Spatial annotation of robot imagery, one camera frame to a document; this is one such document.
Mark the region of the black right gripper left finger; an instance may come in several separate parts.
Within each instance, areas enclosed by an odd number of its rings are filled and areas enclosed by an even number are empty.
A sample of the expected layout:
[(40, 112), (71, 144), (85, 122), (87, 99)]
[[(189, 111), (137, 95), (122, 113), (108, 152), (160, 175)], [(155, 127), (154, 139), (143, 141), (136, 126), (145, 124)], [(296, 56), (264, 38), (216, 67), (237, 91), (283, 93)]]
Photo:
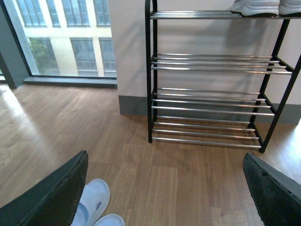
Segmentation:
[(69, 226), (86, 183), (88, 154), (80, 151), (0, 209), (2, 226)]

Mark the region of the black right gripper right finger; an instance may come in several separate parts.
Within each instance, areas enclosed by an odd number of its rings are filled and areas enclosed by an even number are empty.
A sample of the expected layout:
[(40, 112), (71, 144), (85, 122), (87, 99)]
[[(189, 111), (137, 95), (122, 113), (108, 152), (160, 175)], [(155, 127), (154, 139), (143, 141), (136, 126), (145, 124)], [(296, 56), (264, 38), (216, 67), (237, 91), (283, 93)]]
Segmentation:
[(243, 171), (258, 215), (265, 226), (301, 224), (301, 185), (252, 153), (243, 159)]

